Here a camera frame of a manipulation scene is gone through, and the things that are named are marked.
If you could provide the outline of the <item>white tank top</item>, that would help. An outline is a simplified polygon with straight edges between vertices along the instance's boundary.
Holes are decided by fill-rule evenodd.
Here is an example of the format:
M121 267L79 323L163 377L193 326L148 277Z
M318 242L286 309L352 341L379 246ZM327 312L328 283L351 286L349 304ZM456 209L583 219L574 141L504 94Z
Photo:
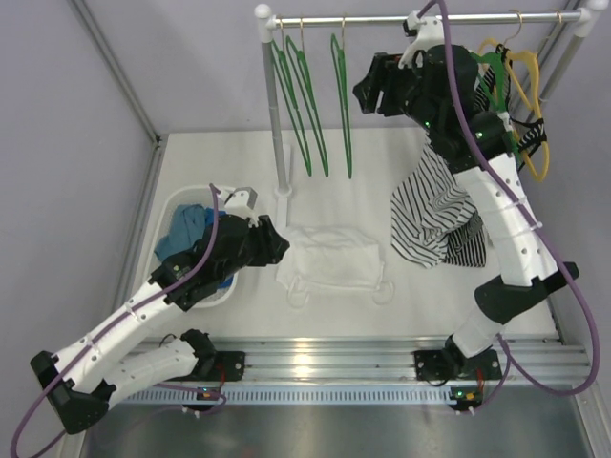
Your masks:
M279 263L276 281L293 307L311 295L362 293L378 305L390 302L394 284L385 278L380 244L354 228L290 226L282 236L289 248Z

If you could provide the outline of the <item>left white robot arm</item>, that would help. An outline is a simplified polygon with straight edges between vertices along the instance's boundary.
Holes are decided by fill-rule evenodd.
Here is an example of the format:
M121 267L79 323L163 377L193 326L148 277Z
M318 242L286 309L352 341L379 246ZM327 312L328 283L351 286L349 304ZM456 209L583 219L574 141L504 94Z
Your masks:
M289 247L267 215L257 222L222 215L190 248L165 259L92 332L55 353L35 355L32 370L65 431L89 429L121 401L152 385L210 376L218 352L198 329L149 353L129 354L159 326L215 295L241 269L276 265Z

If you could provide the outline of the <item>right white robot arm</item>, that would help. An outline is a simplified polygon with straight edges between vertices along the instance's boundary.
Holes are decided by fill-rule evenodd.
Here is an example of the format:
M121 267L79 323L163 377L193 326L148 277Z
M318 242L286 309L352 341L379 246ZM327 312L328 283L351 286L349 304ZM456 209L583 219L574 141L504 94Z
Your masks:
M494 250L499 274L474 291L475 306L447 339L442 357L456 378L514 317L543 302L579 271L558 264L537 235L519 184L509 115L473 53L461 46L372 57L354 86L365 114L406 116L425 132L420 159L390 198L390 241L405 260L482 267Z

